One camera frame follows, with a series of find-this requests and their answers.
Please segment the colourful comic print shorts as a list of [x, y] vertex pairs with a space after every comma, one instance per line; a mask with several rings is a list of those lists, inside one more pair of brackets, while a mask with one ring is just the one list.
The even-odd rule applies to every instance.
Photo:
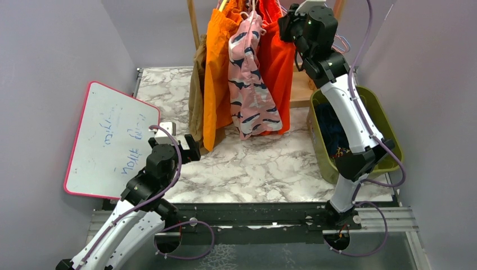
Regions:
[[350, 149], [346, 147], [338, 147], [336, 150], [336, 153], [332, 156], [334, 159], [340, 158], [344, 156], [345, 154], [349, 153]]

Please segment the olive green plastic basket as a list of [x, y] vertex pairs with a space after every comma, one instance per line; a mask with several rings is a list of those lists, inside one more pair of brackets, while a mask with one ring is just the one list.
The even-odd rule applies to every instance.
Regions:
[[[403, 161], [403, 153], [401, 147], [377, 96], [373, 93], [373, 91], [365, 87], [358, 87], [357, 91], [374, 125], [378, 127], [384, 138], [392, 139], [394, 141], [395, 147], [392, 149], [392, 152], [400, 161]], [[307, 126], [312, 139], [312, 144], [317, 158], [319, 170], [321, 172], [321, 176], [325, 181], [331, 184], [336, 184], [339, 176], [338, 170], [335, 166], [335, 161], [337, 159], [330, 158], [326, 151], [326, 147], [314, 110], [314, 107], [318, 104], [329, 104], [326, 97], [319, 90], [315, 91], [310, 97], [310, 107], [309, 113], [307, 115]]]

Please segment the tan brown shorts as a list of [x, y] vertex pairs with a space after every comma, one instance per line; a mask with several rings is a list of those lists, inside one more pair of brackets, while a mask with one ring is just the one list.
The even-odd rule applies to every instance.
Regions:
[[204, 81], [206, 64], [206, 34], [200, 37], [199, 47], [193, 58], [193, 69], [188, 98], [188, 128], [193, 139], [203, 146]]

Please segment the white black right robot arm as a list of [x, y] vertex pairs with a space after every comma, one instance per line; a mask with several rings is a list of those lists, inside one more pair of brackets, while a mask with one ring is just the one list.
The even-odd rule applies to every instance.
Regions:
[[280, 39], [293, 43], [304, 70], [327, 98], [344, 128], [350, 152], [335, 162], [339, 177], [335, 192], [327, 202], [325, 223], [338, 229], [354, 209], [358, 187], [395, 146], [385, 139], [365, 109], [342, 53], [333, 49], [338, 20], [324, 1], [292, 4], [278, 20]]

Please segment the pink shark print shorts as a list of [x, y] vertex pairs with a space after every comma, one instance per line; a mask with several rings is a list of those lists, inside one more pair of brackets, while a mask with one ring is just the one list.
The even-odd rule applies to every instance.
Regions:
[[246, 140], [263, 132], [279, 131], [282, 120], [259, 71], [257, 50], [266, 33], [263, 20], [255, 11], [241, 14], [245, 18], [228, 41], [228, 87], [233, 124], [240, 139]]

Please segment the navy blue shorts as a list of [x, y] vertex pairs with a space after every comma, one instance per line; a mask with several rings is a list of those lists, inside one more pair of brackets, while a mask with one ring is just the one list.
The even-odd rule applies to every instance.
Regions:
[[334, 159], [332, 156], [338, 147], [350, 149], [344, 128], [332, 106], [329, 103], [318, 104], [314, 110], [329, 157]]

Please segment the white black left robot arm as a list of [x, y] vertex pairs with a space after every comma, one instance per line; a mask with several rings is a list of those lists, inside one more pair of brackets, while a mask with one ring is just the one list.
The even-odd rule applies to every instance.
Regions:
[[107, 221], [56, 269], [121, 269], [155, 233], [176, 226], [178, 210], [164, 195], [177, 183], [182, 165], [200, 160], [200, 146], [190, 134], [174, 139], [162, 131], [148, 142], [152, 150], [145, 167], [127, 182]]

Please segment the red orange shorts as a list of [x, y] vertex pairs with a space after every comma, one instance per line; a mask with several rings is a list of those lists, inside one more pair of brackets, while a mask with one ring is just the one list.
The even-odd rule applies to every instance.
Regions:
[[265, 35], [258, 49], [259, 70], [278, 108], [283, 127], [282, 135], [290, 128], [290, 96], [294, 73], [295, 46], [280, 39], [278, 20], [264, 24]]

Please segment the pink framed whiteboard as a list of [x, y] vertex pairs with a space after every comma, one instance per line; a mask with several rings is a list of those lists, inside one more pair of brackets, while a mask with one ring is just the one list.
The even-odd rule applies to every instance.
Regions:
[[157, 107], [100, 82], [90, 82], [64, 190], [71, 195], [117, 199], [151, 153], [149, 126]]

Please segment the wooden clothes rack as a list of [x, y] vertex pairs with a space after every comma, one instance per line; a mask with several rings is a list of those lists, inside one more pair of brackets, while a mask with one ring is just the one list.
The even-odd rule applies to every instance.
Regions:
[[[195, 50], [197, 50], [200, 43], [200, 35], [199, 35], [199, 30], [197, 25], [195, 5], [193, 0], [187, 0], [186, 2], [187, 2], [188, 13], [189, 13], [191, 27], [192, 27]], [[347, 5], [347, 1], [345, 0], [335, 1], [333, 12], [338, 21], [341, 19], [344, 7], [346, 5]], [[335, 38], [338, 39], [341, 45], [339, 44], [333, 45], [334, 49], [336, 49], [340, 53], [347, 53], [350, 51], [350, 44], [343, 36], [336, 34]], [[295, 67], [294, 76], [292, 79], [290, 107], [292, 108], [306, 107], [312, 93], [316, 89], [317, 88], [314, 85], [313, 81], [311, 79], [308, 79], [308, 77], [305, 76], [305, 74], [302, 71], [298, 71], [298, 69]]]

